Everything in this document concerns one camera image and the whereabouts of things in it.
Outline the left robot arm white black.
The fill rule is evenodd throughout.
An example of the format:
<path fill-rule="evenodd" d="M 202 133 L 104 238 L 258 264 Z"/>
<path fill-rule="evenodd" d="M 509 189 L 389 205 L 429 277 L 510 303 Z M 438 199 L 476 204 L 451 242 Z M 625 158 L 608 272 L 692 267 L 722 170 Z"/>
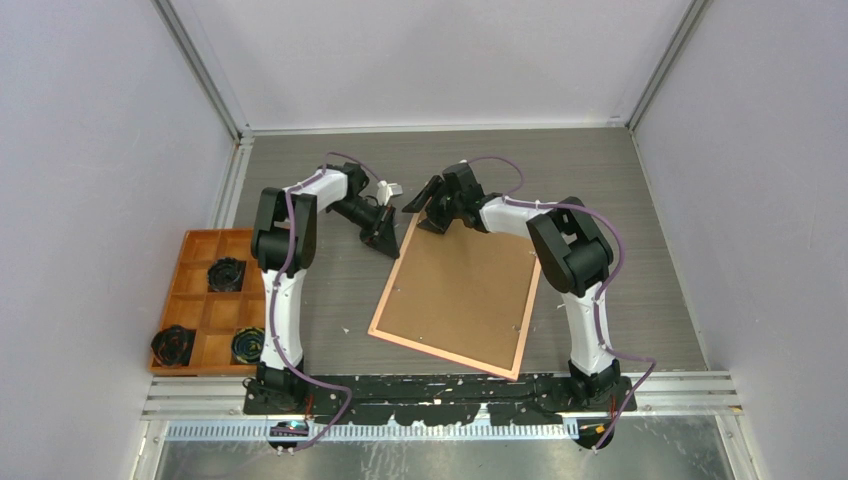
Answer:
<path fill-rule="evenodd" d="M 318 214 L 335 212 L 359 228 L 359 239 L 367 247 L 391 259 L 400 255 L 391 200 L 403 188 L 378 178 L 376 195 L 363 195 L 370 173 L 357 162 L 327 165 L 291 186 L 261 192 L 251 240 L 266 297 L 256 382 L 284 414 L 305 405 L 313 384 L 303 372 L 300 310 L 305 277 L 318 246 Z"/>

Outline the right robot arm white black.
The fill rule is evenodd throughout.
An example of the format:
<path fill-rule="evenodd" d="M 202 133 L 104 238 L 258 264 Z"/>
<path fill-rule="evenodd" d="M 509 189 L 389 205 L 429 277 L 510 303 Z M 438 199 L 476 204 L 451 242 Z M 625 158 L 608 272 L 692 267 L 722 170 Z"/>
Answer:
<path fill-rule="evenodd" d="M 421 214 L 419 228 L 438 234 L 459 220 L 482 233 L 529 239 L 545 279 L 564 301 L 572 400 L 591 411 L 610 398 L 621 369 L 607 340 L 605 289 L 614 251 L 601 231 L 607 223 L 602 216 L 577 197 L 531 202 L 487 193 L 466 162 L 433 176 L 403 210 Z"/>

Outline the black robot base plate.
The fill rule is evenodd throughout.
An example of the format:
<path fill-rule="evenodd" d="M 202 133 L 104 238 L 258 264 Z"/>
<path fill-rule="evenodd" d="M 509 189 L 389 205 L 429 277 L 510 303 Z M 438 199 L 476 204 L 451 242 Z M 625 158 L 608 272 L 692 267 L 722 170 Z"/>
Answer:
<path fill-rule="evenodd" d="M 495 426 L 552 425 L 563 413 L 611 418 L 622 406 L 631 381 L 621 377 L 600 393 L 589 394 L 567 375 L 522 374 L 509 381 L 483 374 L 324 375 L 302 400 L 243 380 L 247 415 L 294 415 L 326 424 L 382 426 L 468 425 L 488 417 Z"/>

